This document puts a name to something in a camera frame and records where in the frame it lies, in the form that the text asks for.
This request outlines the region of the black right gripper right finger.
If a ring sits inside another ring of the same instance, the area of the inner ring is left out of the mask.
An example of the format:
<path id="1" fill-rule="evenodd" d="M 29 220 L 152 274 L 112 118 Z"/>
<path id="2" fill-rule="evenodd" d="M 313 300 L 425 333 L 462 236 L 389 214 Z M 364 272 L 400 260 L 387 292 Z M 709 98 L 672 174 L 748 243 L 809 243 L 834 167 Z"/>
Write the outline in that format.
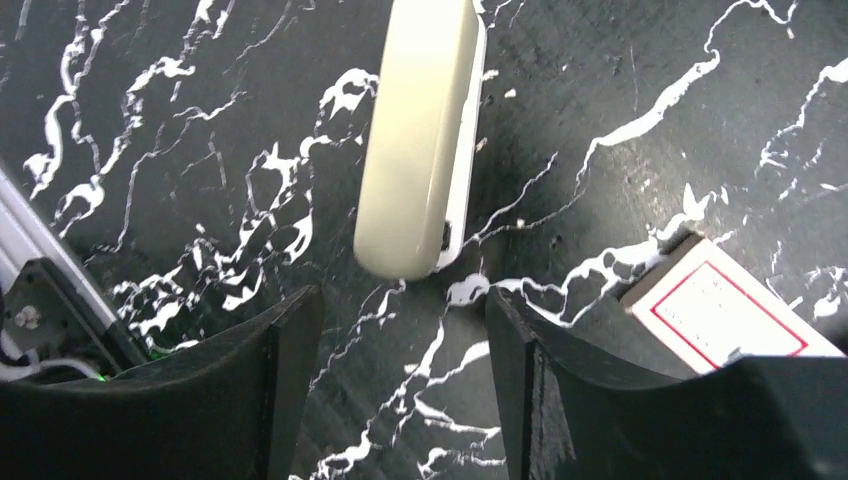
<path id="1" fill-rule="evenodd" d="M 843 479 L 847 361 L 746 357 L 687 380 L 617 357 L 503 289 L 486 298 L 513 479 Z"/>

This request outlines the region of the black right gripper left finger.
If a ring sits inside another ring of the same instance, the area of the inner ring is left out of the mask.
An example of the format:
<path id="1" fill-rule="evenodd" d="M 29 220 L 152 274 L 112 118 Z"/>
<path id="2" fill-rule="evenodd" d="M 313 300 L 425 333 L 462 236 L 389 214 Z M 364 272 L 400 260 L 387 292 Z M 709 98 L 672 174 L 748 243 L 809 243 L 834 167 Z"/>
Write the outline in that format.
<path id="1" fill-rule="evenodd" d="M 3 384 L 2 477 L 287 478 L 323 314 L 308 286 L 109 381 Z"/>

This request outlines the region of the white red staple box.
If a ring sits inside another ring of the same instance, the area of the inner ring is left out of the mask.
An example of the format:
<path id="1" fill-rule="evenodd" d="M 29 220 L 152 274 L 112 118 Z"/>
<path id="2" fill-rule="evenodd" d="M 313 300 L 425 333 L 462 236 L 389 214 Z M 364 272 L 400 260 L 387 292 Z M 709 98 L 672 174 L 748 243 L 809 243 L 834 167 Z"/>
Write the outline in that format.
<path id="1" fill-rule="evenodd" d="M 697 233 L 636 282 L 621 305 L 698 375 L 745 356 L 843 354 Z"/>

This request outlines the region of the cream white stapler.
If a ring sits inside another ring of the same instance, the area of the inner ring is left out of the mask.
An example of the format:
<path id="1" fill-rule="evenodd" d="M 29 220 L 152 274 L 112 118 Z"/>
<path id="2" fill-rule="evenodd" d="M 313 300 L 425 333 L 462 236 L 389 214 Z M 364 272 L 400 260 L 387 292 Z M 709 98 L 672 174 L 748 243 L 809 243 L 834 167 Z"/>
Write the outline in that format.
<path id="1" fill-rule="evenodd" d="M 407 281 L 464 243 L 486 27 L 473 1 L 396 1 L 367 141 L 353 252 Z"/>

